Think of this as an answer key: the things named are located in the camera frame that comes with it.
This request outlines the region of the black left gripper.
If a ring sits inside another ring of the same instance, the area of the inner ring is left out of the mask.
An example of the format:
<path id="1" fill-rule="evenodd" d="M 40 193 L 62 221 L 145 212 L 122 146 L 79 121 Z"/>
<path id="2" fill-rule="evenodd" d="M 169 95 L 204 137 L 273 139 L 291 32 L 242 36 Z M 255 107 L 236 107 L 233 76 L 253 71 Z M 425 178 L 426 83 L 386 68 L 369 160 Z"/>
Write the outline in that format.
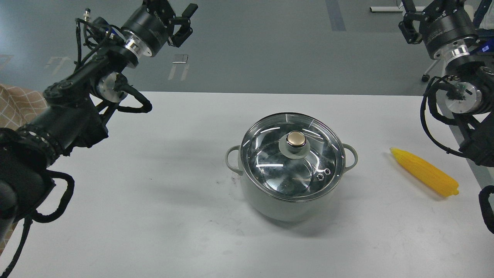
<path id="1" fill-rule="evenodd" d="M 180 47 L 189 38 L 193 33 L 190 19 L 198 8 L 190 3 L 177 17 L 168 0 L 143 0 L 121 30 L 139 37 L 146 44 L 149 56 L 154 57 L 166 42 Z"/>

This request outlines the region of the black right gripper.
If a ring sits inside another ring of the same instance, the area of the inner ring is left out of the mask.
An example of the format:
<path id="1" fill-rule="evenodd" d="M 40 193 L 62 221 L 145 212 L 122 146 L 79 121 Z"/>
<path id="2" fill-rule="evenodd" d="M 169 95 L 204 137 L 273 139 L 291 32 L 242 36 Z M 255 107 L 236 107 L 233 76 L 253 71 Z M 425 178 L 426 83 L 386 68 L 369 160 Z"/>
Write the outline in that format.
<path id="1" fill-rule="evenodd" d="M 399 29 L 408 44 L 425 44 L 431 59 L 437 59 L 439 50 L 447 44 L 465 39 L 471 46 L 478 34 L 468 13 L 464 9 L 464 0 L 434 0 L 423 12 L 406 11 Z M 421 22 L 419 32 L 414 21 Z"/>

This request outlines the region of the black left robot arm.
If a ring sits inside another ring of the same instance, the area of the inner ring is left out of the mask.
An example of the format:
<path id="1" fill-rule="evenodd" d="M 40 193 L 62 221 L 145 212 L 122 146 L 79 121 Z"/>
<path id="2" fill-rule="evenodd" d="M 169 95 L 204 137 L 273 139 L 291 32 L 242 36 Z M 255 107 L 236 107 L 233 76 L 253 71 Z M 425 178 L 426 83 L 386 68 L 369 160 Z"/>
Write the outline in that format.
<path id="1" fill-rule="evenodd" d="M 33 222 L 60 218 L 72 198 L 75 181 L 49 169 L 73 148 L 90 148 L 109 135 L 106 127 L 115 112 L 148 113 L 151 102 L 128 83 L 122 71 L 136 68 L 142 56 L 180 47 L 193 33 L 190 3 L 180 16 L 167 0 L 144 0 L 121 26 L 104 18 L 91 19 L 85 9 L 76 18 L 78 56 L 74 72 L 48 86 L 47 109 L 20 128 L 1 128 L 1 238 L 23 220 L 18 248 L 1 277 L 14 269 Z"/>

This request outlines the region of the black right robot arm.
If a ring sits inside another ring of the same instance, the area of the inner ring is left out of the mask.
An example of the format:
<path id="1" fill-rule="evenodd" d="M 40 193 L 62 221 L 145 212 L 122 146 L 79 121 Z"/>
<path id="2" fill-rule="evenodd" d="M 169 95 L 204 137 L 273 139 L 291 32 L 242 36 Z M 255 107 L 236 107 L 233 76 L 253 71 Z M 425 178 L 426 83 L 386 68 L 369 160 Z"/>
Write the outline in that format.
<path id="1" fill-rule="evenodd" d="M 399 28 L 408 44 L 424 43 L 430 58 L 445 64 L 443 76 L 428 82 L 421 102 L 427 137 L 446 153 L 493 167 L 493 70 L 469 51 L 479 36 L 464 3 L 434 0 L 418 11 L 412 0 L 403 0 Z M 426 123 L 427 108 L 436 120 L 459 128 L 464 138 L 459 150 L 434 139 Z"/>

